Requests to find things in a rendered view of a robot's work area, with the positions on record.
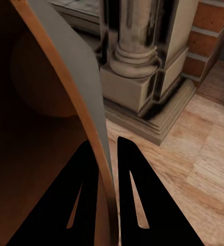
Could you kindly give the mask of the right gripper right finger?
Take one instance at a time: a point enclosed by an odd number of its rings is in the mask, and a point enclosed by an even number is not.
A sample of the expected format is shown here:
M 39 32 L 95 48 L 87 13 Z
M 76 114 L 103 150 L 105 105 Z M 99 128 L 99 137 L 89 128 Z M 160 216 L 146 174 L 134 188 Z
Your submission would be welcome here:
M 121 246 L 205 246 L 135 142 L 117 139 Z M 149 229 L 138 226 L 132 173 Z

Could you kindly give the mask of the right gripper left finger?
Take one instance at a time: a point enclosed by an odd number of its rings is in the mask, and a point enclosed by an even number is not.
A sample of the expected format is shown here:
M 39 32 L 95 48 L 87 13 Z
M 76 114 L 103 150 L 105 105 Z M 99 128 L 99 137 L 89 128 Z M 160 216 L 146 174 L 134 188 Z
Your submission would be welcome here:
M 6 246 L 94 246 L 98 174 L 86 140 Z M 67 229 L 79 191 L 74 223 Z

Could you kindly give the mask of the trash can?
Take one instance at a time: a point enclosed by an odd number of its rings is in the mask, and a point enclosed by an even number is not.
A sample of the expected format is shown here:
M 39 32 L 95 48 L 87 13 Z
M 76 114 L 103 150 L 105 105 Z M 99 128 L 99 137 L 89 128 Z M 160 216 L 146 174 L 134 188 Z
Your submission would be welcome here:
M 94 246 L 118 246 L 97 59 L 46 0 L 0 0 L 0 246 L 86 140 L 99 168 Z

